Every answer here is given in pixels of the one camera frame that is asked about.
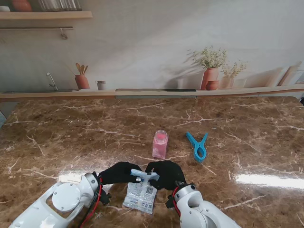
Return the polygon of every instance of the plastic bag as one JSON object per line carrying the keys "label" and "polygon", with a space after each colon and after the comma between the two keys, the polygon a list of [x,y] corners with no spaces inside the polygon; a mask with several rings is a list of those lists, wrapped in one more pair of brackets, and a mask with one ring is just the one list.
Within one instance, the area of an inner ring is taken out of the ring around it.
{"label": "plastic bag", "polygon": [[140,177],[140,183],[128,183],[127,195],[123,205],[149,214],[153,213],[153,204],[157,189],[148,184],[149,180],[158,180],[159,175],[155,172],[142,172],[131,170],[131,175]]}

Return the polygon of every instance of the hanging rod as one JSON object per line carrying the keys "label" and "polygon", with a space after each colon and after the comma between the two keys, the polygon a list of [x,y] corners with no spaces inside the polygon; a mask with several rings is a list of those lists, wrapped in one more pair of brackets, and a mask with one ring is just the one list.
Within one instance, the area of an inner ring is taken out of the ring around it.
{"label": "hanging rod", "polygon": [[72,30],[73,27],[21,27],[21,28],[0,28],[0,30]]}

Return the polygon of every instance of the shelf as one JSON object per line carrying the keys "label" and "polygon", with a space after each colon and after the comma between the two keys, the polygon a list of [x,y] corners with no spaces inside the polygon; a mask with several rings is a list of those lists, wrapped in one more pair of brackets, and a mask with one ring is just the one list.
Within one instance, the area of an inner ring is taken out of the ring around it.
{"label": "shelf", "polygon": [[39,13],[21,13],[21,12],[0,12],[0,20],[50,20],[50,19],[84,19],[92,18],[91,11],[73,11],[73,12],[39,12]]}
{"label": "shelf", "polygon": [[50,92],[50,93],[0,93],[0,101],[18,101],[21,99],[32,98],[115,98],[115,96],[247,96],[247,95],[262,95],[262,94],[280,94],[280,93],[295,93],[304,91],[304,85],[285,85],[276,87],[259,87],[259,88],[244,88],[244,89],[226,89],[226,90],[198,90],[196,92],[167,92],[167,91],[90,91],[80,90],[73,92]]}

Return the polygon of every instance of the flower pot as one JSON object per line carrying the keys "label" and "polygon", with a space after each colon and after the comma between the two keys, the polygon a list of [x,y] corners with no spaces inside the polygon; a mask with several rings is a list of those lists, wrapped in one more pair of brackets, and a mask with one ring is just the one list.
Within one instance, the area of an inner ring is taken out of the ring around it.
{"label": "flower pot", "polygon": [[89,89],[90,85],[85,75],[75,75],[75,81],[78,89]]}
{"label": "flower pot", "polygon": [[206,90],[216,90],[219,86],[219,81],[208,81]]}
{"label": "flower pot", "polygon": [[229,77],[223,77],[219,84],[219,89],[231,89],[234,79]]}
{"label": "flower pot", "polygon": [[13,6],[18,12],[33,12],[28,0],[13,0]]}
{"label": "flower pot", "polygon": [[201,90],[206,90],[206,85],[208,81],[216,81],[219,76],[219,70],[217,68],[208,68],[203,77],[203,81],[201,83]]}

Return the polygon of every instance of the blue clothespin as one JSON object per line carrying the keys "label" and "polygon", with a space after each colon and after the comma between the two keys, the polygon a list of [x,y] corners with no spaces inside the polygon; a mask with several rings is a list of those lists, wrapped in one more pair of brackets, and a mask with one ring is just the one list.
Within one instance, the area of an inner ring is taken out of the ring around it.
{"label": "blue clothespin", "polygon": [[198,162],[202,162],[207,156],[207,151],[205,149],[204,144],[205,144],[205,141],[207,139],[208,133],[206,133],[204,135],[204,138],[200,143],[198,143],[189,132],[186,133],[186,136],[187,136],[187,138],[189,139],[190,143],[192,144],[192,146],[194,148],[194,158],[195,158],[195,160],[197,160]]}

